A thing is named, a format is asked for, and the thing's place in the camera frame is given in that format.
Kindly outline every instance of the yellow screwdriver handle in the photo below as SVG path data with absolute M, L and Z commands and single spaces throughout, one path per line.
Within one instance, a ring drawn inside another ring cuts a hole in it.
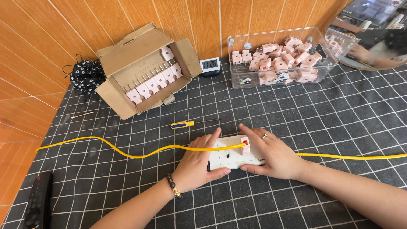
M 171 129 L 180 129 L 180 128 L 184 128 L 184 127 L 187 127 L 187 126 L 193 126 L 193 125 L 194 125 L 194 121 L 177 122 L 177 123 L 171 124 Z

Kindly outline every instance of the round mirror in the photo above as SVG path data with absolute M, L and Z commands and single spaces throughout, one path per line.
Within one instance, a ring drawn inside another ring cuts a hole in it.
M 325 41 L 339 62 L 384 70 L 407 62 L 407 0 L 354 0 L 330 24 Z

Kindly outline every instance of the black grid mat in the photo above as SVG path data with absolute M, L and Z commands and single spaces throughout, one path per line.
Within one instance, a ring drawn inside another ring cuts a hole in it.
M 335 67 L 319 84 L 232 89 L 228 64 L 214 78 L 195 78 L 175 94 L 176 102 L 126 121 L 104 101 L 82 103 L 69 87 L 42 145 L 99 136 L 124 152 L 142 155 L 158 146 L 187 145 L 222 127 L 236 135 L 242 122 L 263 127 L 296 152 L 379 156 L 407 150 L 407 67 L 360 71 Z M 94 114 L 71 119 L 77 112 Z M 199 123 L 172 130 L 175 121 Z M 54 174 L 52 229 L 87 229 L 121 203 L 173 171 L 183 150 L 129 159 L 100 140 L 40 150 L 1 227 L 22 228 L 28 194 L 39 171 Z M 407 189 L 407 158 L 344 161 L 309 157 L 328 167 Z M 373 228 L 372 222 L 294 180 L 232 170 L 224 178 L 170 201 L 146 228 Z

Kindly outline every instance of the cardboard box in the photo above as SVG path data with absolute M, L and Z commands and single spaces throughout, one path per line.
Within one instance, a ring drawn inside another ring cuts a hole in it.
M 159 71 L 160 65 L 168 62 L 161 56 L 160 49 L 171 48 L 174 60 L 181 67 L 182 77 L 160 89 L 156 94 L 136 105 L 126 95 L 129 86 L 133 89 L 142 76 L 151 76 L 150 70 Z M 107 80 L 96 88 L 96 92 L 122 118 L 126 120 L 135 114 L 175 101 L 174 93 L 179 91 L 193 77 L 202 72 L 197 55 L 189 39 L 173 41 L 167 34 L 157 29 L 154 23 L 147 24 L 123 38 L 119 43 L 97 51 Z

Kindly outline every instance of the beaded bracelet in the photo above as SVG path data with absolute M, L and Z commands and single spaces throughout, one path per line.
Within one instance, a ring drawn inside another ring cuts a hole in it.
M 167 172 L 167 180 L 168 180 L 168 183 L 170 184 L 170 187 L 173 189 L 173 192 L 174 192 L 175 196 L 178 199 L 182 199 L 184 197 L 184 194 L 180 193 L 178 191 L 177 187 L 175 186 L 173 178 L 171 177 L 171 172 Z

